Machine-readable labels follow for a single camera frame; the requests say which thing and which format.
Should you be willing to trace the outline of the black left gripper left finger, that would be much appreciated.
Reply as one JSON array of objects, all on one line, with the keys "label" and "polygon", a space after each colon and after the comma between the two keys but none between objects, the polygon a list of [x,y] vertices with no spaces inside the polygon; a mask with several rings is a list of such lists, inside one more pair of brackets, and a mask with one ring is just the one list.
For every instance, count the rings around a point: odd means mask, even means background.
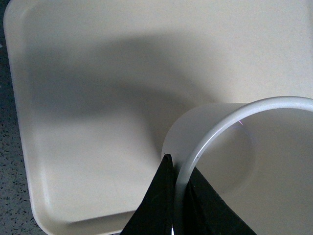
[{"label": "black left gripper left finger", "polygon": [[165,154],[151,184],[123,235],[170,235],[172,233],[176,175],[172,157]]}]

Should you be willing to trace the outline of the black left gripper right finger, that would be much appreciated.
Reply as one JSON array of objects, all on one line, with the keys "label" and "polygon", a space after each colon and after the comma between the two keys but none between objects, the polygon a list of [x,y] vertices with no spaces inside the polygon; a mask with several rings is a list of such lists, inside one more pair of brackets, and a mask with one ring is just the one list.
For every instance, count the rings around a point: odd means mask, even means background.
[{"label": "black left gripper right finger", "polygon": [[248,226],[218,195],[195,168],[187,184],[182,224],[174,226],[176,235],[254,235]]}]

